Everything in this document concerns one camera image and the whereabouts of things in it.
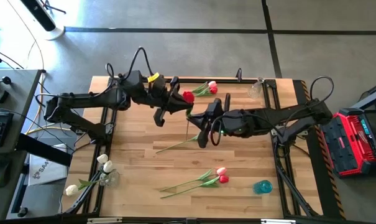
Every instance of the yellow tag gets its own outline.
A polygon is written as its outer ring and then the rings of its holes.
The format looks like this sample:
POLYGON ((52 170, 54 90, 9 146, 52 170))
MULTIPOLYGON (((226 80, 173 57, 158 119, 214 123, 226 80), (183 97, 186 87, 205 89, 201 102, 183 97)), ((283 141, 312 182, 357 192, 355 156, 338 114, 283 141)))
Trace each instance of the yellow tag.
POLYGON ((158 74, 158 72, 156 72, 155 75, 152 75, 151 77, 148 77, 148 82, 153 82, 156 80, 156 78, 158 78, 160 75, 158 74))

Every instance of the concrete floor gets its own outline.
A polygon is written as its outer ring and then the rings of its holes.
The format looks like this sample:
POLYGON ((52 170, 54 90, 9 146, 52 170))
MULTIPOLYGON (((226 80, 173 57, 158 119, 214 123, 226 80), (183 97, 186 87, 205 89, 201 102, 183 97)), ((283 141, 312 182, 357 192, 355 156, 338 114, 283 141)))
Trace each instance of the concrete floor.
MULTIPOLYGON (((266 29, 260 0, 50 3, 67 11, 65 15, 53 11, 52 16, 70 27, 266 29)), ((267 4, 274 29, 376 30, 376 0, 268 0, 267 4)), ((23 66, 42 67, 36 46, 27 58, 33 39, 6 1, 0 1, 0 28, 0 51, 23 66)), ((146 48, 152 69, 164 75, 232 77, 241 67, 244 77, 275 77, 266 34, 67 32, 54 41, 38 41, 48 71, 45 86, 52 93, 88 91, 93 75, 106 74, 106 62, 115 72, 125 72, 138 46, 146 48)), ((275 43, 283 78, 307 84, 320 75, 333 78, 336 88, 326 102, 332 112, 354 104, 376 85, 376 35, 275 35, 275 43)), ((135 67, 147 73, 143 57, 135 67)), ((316 97, 327 92, 326 82, 315 86, 316 97)), ((33 102, 31 118, 36 109, 33 102)), ((376 177, 336 180, 347 218, 376 222, 376 177)), ((46 191, 60 194, 63 185, 40 187, 28 187, 35 193, 28 193, 23 202, 31 207, 31 217, 58 212, 58 197, 46 191), (37 194, 43 198, 40 203, 37 194)))

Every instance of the blue glass cup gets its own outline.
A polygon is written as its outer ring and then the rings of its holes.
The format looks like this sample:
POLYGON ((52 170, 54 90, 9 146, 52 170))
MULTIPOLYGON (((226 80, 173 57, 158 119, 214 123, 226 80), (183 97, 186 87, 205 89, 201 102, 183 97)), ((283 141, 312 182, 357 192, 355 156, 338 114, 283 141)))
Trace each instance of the blue glass cup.
POLYGON ((254 193, 267 194, 272 191, 272 184, 267 180, 261 180, 252 186, 254 193))

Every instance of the wooden table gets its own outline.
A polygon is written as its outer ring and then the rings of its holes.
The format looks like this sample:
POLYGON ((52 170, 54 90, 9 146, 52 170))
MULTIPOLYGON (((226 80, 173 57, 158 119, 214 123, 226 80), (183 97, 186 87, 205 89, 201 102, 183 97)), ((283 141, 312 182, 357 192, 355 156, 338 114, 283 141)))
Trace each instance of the wooden table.
MULTIPOLYGON (((108 77, 93 77, 89 90, 100 92, 107 83, 108 77)), ((281 107, 297 104, 292 80, 276 79, 276 83, 281 107)), ((182 83, 180 93, 198 85, 182 83)), ((247 94, 249 87, 250 84, 218 84, 216 97, 223 102, 225 94, 230 93, 231 110, 265 107, 263 94, 252 99, 247 94)), ((193 114, 203 112, 213 100, 214 97, 196 98, 193 114)), ((85 109, 83 116, 97 123, 101 112, 102 108, 85 109)), ((155 109, 149 106, 134 103, 127 111, 117 112, 110 160, 120 173, 120 183, 117 187, 105 188, 101 217, 283 218, 269 134, 249 139, 222 137, 219 146, 209 142, 206 149, 199 148, 197 142, 189 142, 156 154, 160 149, 185 140, 186 119, 184 111, 173 115, 167 113, 164 127, 160 128, 154 123, 154 112, 155 109), (220 188, 198 188, 160 199, 197 183, 168 192, 159 192, 160 189, 195 179, 217 167, 227 167, 230 177, 230 181, 220 184, 220 188), (271 181, 273 190, 270 194, 253 193, 253 184, 260 180, 271 181)), ((198 132, 191 124, 188 139, 198 132)), ((79 144, 86 142, 88 138, 83 138, 79 144)), ((304 140, 298 140, 297 145, 307 150, 304 140)), ((88 146, 74 154, 65 187, 78 185, 78 179, 87 180, 93 149, 94 146, 88 146)), ((316 212, 322 213, 310 158, 294 147, 290 155, 298 190, 316 212)), ((285 188, 292 211, 291 195, 286 185, 285 188)), ((64 195, 63 209, 70 207, 76 198, 77 195, 64 195)))

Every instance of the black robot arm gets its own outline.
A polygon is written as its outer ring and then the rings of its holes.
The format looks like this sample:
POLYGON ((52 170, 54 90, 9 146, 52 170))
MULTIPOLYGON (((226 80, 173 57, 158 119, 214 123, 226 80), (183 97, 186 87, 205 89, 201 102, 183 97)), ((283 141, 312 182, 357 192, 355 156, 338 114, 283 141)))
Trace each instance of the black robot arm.
MULTIPOLYGON (((230 95, 227 94, 224 110, 221 100, 216 98, 210 103, 204 113, 193 114, 187 120, 200 128, 198 136, 199 146, 204 148, 208 142, 208 136, 212 138, 214 133, 240 138, 263 135, 275 129, 275 126, 289 120, 298 121, 286 129, 275 130, 279 133, 281 144, 295 138, 295 135, 308 129, 314 124, 325 124, 332 118, 331 112, 323 101, 314 99, 302 105, 290 106, 280 110, 271 108, 257 108, 249 110, 229 111, 230 95)), ((214 145, 219 144, 211 139, 214 145)))
POLYGON ((66 123, 77 134, 87 133, 92 141, 104 144, 108 141, 109 132, 114 124, 94 124, 78 114, 72 112, 74 108, 107 107, 112 110, 127 110, 131 100, 137 104, 157 107, 154 120, 157 126, 163 126, 163 116, 166 111, 170 114, 187 110, 193 103, 186 102, 178 93, 180 84, 178 77, 170 82, 167 90, 166 79, 163 75, 155 74, 152 77, 143 77, 139 71, 131 71, 124 77, 112 79, 112 83, 102 93, 74 94, 62 93, 47 101, 44 119, 52 123, 66 123))

